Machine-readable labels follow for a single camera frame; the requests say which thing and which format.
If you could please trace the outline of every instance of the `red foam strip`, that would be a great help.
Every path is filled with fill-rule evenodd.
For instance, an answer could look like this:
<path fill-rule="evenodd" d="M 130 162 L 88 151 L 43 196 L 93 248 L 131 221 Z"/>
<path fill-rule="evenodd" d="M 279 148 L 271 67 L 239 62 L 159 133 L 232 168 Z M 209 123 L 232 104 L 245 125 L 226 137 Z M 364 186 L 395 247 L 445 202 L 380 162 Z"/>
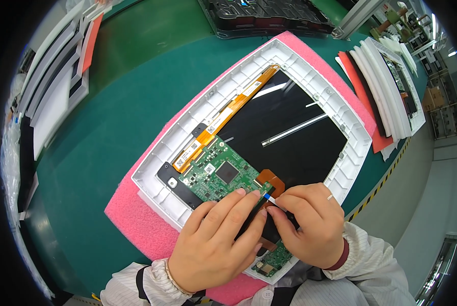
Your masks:
<path fill-rule="evenodd" d="M 145 156 L 152 150 L 153 146 L 159 142 L 165 132 L 176 122 L 176 120 L 187 111 L 200 96 L 205 95 L 208 89 L 225 77 L 235 66 L 245 58 L 251 56 L 254 52 L 271 43 L 274 39 L 279 39 L 294 52 L 299 54 L 307 62 L 317 69 L 334 88 L 349 102 L 354 111 L 358 114 L 365 124 L 366 131 L 370 135 L 376 130 L 374 119 L 368 113 L 366 108 L 361 104 L 353 91 L 347 86 L 342 78 L 313 50 L 296 36 L 289 32 L 279 34 L 271 40 L 239 60 L 232 67 L 227 69 L 222 75 L 217 77 L 210 85 L 205 87 L 197 94 L 182 110 L 180 110 L 162 129 L 147 150 L 140 156 L 138 161 L 128 171 L 116 189 L 113 197 L 105 209 L 105 214 L 111 222 L 121 231 L 133 245 L 145 254 L 151 260 L 157 260 L 169 257 L 174 249 L 178 232 L 167 224 L 157 213 L 155 213 L 145 202 L 137 195 L 138 187 L 132 182 L 131 176 L 135 169 L 140 165 Z M 243 299 L 252 297 L 258 290 L 265 287 L 267 283 L 262 280 L 253 279 L 245 274 L 238 277 L 226 285 L 208 289 L 206 295 L 215 301 L 226 305 L 234 305 Z"/>
<path fill-rule="evenodd" d="M 92 52 L 94 51 L 94 45 L 96 44 L 96 38 L 98 36 L 99 26 L 103 20 L 104 13 L 101 13 L 96 19 L 92 21 L 92 30 L 87 41 L 87 47 L 85 49 L 84 64 L 82 66 L 82 72 L 86 71 L 92 62 Z"/>
<path fill-rule="evenodd" d="M 370 116 L 376 123 L 375 115 L 373 113 L 373 109 L 371 107 L 371 103 L 369 102 L 368 95 L 366 95 L 366 91 L 364 90 L 364 86 L 362 85 L 354 66 L 351 64 L 351 61 L 347 57 L 345 52 L 339 52 L 339 58 L 342 61 L 342 64 L 346 68 L 347 74 L 349 75 L 349 79 L 351 80 L 352 85 L 354 86 L 354 90 L 356 91 L 356 95 L 358 96 L 361 103 L 366 107 Z M 383 150 L 387 146 L 393 143 L 392 137 L 384 137 L 381 136 L 378 129 L 375 130 L 372 137 L 373 142 L 373 153 L 378 153 L 379 151 Z"/>

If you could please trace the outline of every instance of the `black chip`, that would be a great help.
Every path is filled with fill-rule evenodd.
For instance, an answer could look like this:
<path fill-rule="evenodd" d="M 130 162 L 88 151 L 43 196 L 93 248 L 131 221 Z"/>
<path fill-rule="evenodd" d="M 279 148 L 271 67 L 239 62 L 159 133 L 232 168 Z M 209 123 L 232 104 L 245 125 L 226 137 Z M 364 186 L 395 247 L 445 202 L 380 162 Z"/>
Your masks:
<path fill-rule="evenodd" d="M 224 162 L 221 164 L 215 174 L 220 180 L 228 185 L 239 174 L 239 171 L 233 167 L 230 162 Z"/>

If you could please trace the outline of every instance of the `small green circuit board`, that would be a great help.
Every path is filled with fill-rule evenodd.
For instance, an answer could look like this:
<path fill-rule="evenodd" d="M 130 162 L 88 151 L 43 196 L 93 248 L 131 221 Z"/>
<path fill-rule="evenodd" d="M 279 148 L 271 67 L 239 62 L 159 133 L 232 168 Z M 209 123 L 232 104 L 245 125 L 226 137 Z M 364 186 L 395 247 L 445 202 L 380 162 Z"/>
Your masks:
<path fill-rule="evenodd" d="M 274 252 L 267 252 L 267 254 L 252 267 L 252 270 L 267 277 L 273 276 L 276 272 L 293 257 L 284 246 L 283 242 L 279 240 L 276 242 L 277 248 Z"/>
<path fill-rule="evenodd" d="M 179 176 L 203 202 L 219 201 L 227 194 L 242 187 L 246 192 L 258 189 L 261 196 L 272 185 L 256 180 L 259 172 L 240 157 L 218 136 L 202 149 L 201 154 Z"/>

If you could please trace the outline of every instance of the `black plastic tray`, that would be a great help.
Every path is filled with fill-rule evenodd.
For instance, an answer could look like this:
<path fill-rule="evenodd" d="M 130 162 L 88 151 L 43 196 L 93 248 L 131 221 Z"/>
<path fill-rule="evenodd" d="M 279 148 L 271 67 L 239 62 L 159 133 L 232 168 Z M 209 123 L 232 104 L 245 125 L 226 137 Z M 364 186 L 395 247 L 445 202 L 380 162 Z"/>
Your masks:
<path fill-rule="evenodd" d="M 272 36 L 290 31 L 297 36 L 330 34 L 335 28 L 310 0 L 198 0 L 221 39 Z"/>

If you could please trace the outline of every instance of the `hand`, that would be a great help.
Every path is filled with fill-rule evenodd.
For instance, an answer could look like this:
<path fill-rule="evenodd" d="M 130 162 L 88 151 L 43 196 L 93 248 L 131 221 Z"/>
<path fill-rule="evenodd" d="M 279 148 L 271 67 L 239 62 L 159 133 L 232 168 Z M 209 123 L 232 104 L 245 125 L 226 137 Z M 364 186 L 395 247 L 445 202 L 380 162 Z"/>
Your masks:
<path fill-rule="evenodd" d="M 256 214 L 234 241 L 250 211 L 259 202 L 258 190 L 240 188 L 216 202 L 205 202 L 186 221 L 168 261 L 172 278 L 183 290 L 197 292 L 223 285 L 254 262 L 267 211 Z"/>
<path fill-rule="evenodd" d="M 344 211 L 322 183 L 296 186 L 276 199 L 277 205 L 294 214 L 296 230 L 276 206 L 267 207 L 285 247 L 299 260 L 321 269 L 335 265 L 344 250 Z"/>

